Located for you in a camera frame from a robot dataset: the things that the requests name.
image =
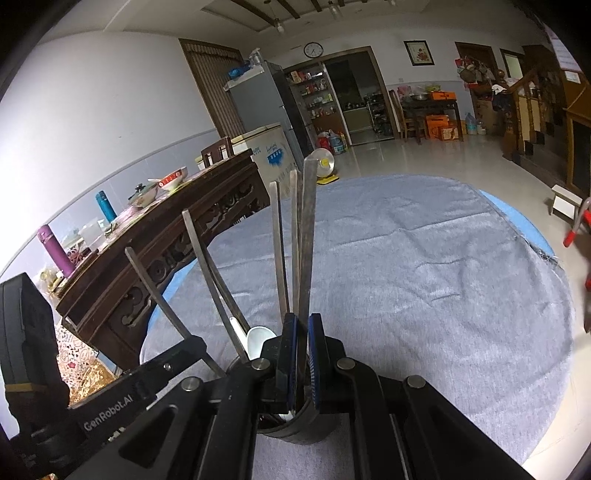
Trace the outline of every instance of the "gray tablecloth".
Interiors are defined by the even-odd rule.
[[[441,177],[339,181],[318,188],[316,212],[310,311],[322,314],[326,334],[380,375],[422,375],[523,463],[569,374],[574,310],[556,260],[478,191]],[[279,333],[270,213],[243,220],[209,250],[251,326]],[[289,225],[284,204],[286,252]],[[226,367],[236,354],[198,266],[170,303]],[[160,315],[142,360],[179,340]],[[175,383],[188,374],[213,378],[200,362]],[[313,446],[259,435],[253,478],[353,478],[347,431],[343,422]]]

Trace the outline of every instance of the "yellow object on floor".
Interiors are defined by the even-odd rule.
[[[331,183],[331,182],[338,180],[338,179],[339,179],[338,175],[329,175],[328,177],[324,177],[322,179],[316,180],[316,184],[317,185],[326,185],[327,183]]]

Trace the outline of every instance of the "wooden table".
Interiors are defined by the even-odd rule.
[[[464,141],[464,134],[462,132],[462,123],[460,119],[460,111],[457,108],[456,100],[411,100],[410,102],[401,102],[407,118],[412,118],[414,121],[414,128],[417,134],[417,142],[421,144],[420,119],[425,121],[427,114],[439,113],[443,114],[445,110],[454,110],[456,113],[457,132],[460,141]]]
[[[164,200],[141,212],[98,255],[85,261],[57,293],[64,326],[123,370],[139,351],[155,307],[124,249],[133,247],[160,291],[194,259],[181,212],[189,209],[208,245],[224,230],[269,205],[252,150],[202,170]]]

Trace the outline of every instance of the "plastic bottle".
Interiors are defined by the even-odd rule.
[[[330,146],[333,148],[333,152],[335,155],[338,155],[345,151],[345,145],[343,144],[341,137],[334,133],[332,130],[330,130],[329,140]]]
[[[471,113],[466,115],[466,132],[468,135],[476,135],[476,119]]]
[[[482,123],[482,120],[478,120],[476,122],[476,133],[478,135],[486,135],[486,128],[484,126],[484,123]]]
[[[347,151],[349,149],[349,146],[347,145],[347,139],[345,137],[345,134],[343,132],[339,132],[339,136],[340,136],[340,139],[343,141],[343,145],[345,146],[345,151]]]

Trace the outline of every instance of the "cardboard box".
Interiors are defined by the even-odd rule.
[[[427,123],[425,131],[427,138],[439,138],[439,127],[447,127],[449,117],[447,115],[427,115],[425,122]]]
[[[457,132],[457,127],[450,125],[449,127],[439,127],[439,140],[449,142],[451,140],[458,140],[460,135]]]
[[[455,100],[456,94],[454,92],[431,92],[431,100]]]
[[[487,135],[503,135],[502,113],[492,109],[492,102],[489,100],[474,100],[476,120],[481,120],[486,128]]]
[[[455,120],[450,120],[449,125],[451,127],[458,127],[457,121]],[[460,120],[460,125],[462,126],[462,135],[467,135],[468,133],[466,132],[466,121]]]

